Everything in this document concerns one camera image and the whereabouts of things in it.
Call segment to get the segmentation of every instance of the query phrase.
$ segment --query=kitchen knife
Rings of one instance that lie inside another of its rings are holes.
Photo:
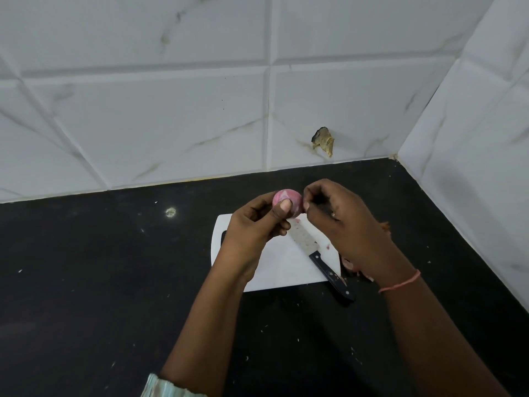
[[[290,219],[288,220],[291,227],[288,230],[288,234],[292,239],[298,244],[301,250],[312,260],[312,263],[320,269],[321,273],[329,280],[329,283],[346,299],[354,301],[354,295],[352,290],[347,287],[345,280],[341,279],[334,270],[331,269],[327,264],[322,260],[321,253],[319,252],[320,245],[310,235],[307,230],[300,224],[299,220]]]

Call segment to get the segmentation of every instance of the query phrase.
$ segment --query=sleeve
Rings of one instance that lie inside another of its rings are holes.
[[[207,397],[205,394],[191,393],[184,388],[176,387],[167,380],[159,379],[154,373],[149,375],[141,397]]]

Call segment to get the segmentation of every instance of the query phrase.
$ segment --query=cutting board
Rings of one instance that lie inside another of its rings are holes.
[[[221,248],[222,233],[228,228],[231,214],[222,214],[217,217],[211,238],[211,264],[215,262]],[[340,258],[338,251],[332,246],[329,239],[307,220],[306,214],[301,214],[296,219],[314,237],[320,245],[322,259],[327,265],[340,274]],[[259,266],[253,279],[246,285],[244,292],[259,289],[288,287],[298,284],[318,283],[327,281],[314,263],[301,248],[287,234],[284,237],[274,237],[267,242]]]

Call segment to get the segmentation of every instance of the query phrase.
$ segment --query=person's left hand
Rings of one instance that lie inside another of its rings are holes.
[[[229,270],[246,283],[252,280],[265,244],[276,235],[286,235],[292,202],[285,199],[272,207],[275,192],[258,196],[235,211],[215,265]]]

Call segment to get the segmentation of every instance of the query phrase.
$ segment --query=knife handle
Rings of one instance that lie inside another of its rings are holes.
[[[312,263],[314,263],[316,267],[320,269],[327,280],[329,280],[329,283],[331,283],[331,285],[336,291],[340,293],[340,295],[350,301],[354,301],[354,295],[352,291],[350,291],[349,288],[343,284],[338,275],[334,273],[334,270],[327,266],[327,264],[322,260],[321,253],[319,251],[311,253],[308,257],[312,260]]]

